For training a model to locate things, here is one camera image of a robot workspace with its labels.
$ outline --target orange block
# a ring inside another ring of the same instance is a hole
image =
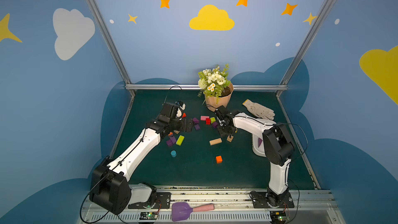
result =
[[[221,162],[222,162],[221,156],[217,156],[217,157],[216,157],[216,161],[217,161],[217,163],[221,163]]]

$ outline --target yellow star decal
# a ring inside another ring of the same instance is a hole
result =
[[[132,17],[130,14],[129,14],[129,17],[130,17],[130,19],[127,21],[127,22],[135,22],[135,24],[137,24],[137,22],[135,21],[135,19],[137,18],[137,17]]]
[[[297,6],[297,5],[286,4],[286,9],[282,12],[281,15],[283,15],[283,14],[292,15],[293,10],[296,8],[296,6]]]
[[[19,38],[17,38],[11,31],[8,29],[8,21],[10,20],[10,14],[8,13],[1,21],[0,21],[0,42],[3,39],[9,38],[15,40],[17,42],[22,42]]]
[[[247,5],[248,5],[248,0],[239,0],[239,2],[236,4],[236,6],[238,6],[238,5],[244,5],[244,6],[247,7]]]
[[[167,7],[167,8],[170,9],[170,7],[169,7],[169,1],[170,0],[160,0],[160,1],[162,2],[162,4],[160,5],[161,8]]]
[[[311,25],[311,23],[312,23],[312,20],[314,20],[316,18],[316,16],[315,17],[313,17],[312,16],[312,14],[311,14],[311,12],[310,12],[310,16],[306,19],[306,20],[304,20],[303,22],[309,22],[310,23],[310,25]]]

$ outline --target white flower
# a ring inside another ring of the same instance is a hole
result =
[[[206,81],[205,81],[205,79],[200,79],[200,80],[198,81],[198,85],[199,85],[199,87],[200,87],[201,89],[205,89],[205,88],[206,88]]]
[[[226,80],[225,80],[224,77],[221,77],[221,78],[218,78],[218,79],[217,79],[217,84],[219,84],[219,85],[222,85],[222,84],[224,84],[225,82],[226,82]]]

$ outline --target green block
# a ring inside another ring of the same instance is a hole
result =
[[[182,141],[184,140],[184,138],[185,138],[184,136],[181,136],[181,135],[180,135],[180,136],[178,137],[178,140],[177,140],[176,144],[180,146],[180,145],[182,144]]]

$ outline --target yellow cloud decal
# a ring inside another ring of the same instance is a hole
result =
[[[398,104],[398,46],[388,52],[370,50],[363,54],[359,65],[365,74]]]
[[[194,30],[230,30],[235,22],[228,17],[225,10],[219,10],[214,5],[206,5],[197,17],[189,22],[189,27]]]

